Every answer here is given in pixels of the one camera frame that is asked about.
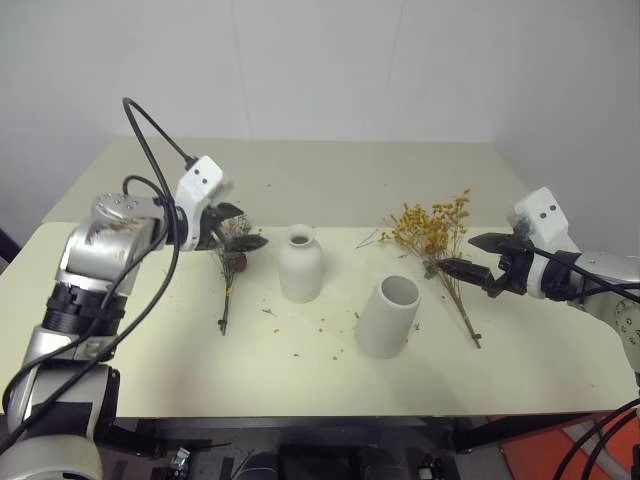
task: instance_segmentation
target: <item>white ceramic vase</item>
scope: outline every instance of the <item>white ceramic vase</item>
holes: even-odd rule
[[[395,357],[406,343],[419,304],[420,291],[412,280],[400,275],[382,279],[356,324],[360,348],[372,357]]]
[[[322,290],[324,256],[307,225],[292,225],[278,253],[282,294],[292,302],[306,303]]]

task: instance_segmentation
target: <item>white wall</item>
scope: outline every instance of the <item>white wall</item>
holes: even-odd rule
[[[637,0],[5,1],[0,225],[28,238],[129,134],[129,95],[176,136],[497,140],[582,246],[635,253],[638,16]]]

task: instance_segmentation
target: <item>white cylinder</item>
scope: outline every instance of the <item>white cylinder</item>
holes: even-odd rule
[[[395,357],[406,343],[419,304],[420,291],[412,280],[400,275],[382,279],[356,325],[360,348],[372,357]]]

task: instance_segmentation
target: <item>vase opening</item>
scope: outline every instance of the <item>vase opening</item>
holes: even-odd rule
[[[309,243],[309,238],[303,235],[296,235],[295,237],[291,238],[291,243],[294,243],[296,245],[304,245],[305,243]]]
[[[420,297],[416,284],[399,275],[385,278],[381,290],[384,297],[396,305],[412,305]]]
[[[304,247],[313,242],[313,229],[307,225],[292,225],[289,227],[289,244],[294,247]]]

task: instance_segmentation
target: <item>table surface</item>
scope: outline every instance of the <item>table surface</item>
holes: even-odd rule
[[[403,202],[432,205],[471,188],[469,225],[508,226],[505,213],[527,194],[488,143],[372,143],[178,139],[185,151],[211,156],[234,183],[225,201],[254,225],[369,227]],[[169,186],[184,162],[151,139]],[[155,181],[134,138],[115,138],[43,222],[79,222],[100,193],[119,192],[129,174]],[[133,193],[149,191],[132,184]]]
[[[0,383],[21,363],[41,321],[73,223],[41,226],[0,276]],[[496,229],[471,228],[469,235]],[[279,289],[276,252],[285,229],[249,255],[237,277],[228,333],[217,328],[224,286],[209,252],[181,255],[160,304],[118,349],[124,417],[487,415],[612,409],[635,396],[615,333],[564,304],[463,286],[483,336],[476,349],[437,280],[394,244],[358,248],[371,228],[317,228],[327,272],[320,297],[303,305]],[[467,245],[467,258],[491,256]],[[169,250],[145,260],[122,327],[161,282]],[[406,347],[376,360],[359,351],[355,312],[387,274],[414,279],[422,304]]]

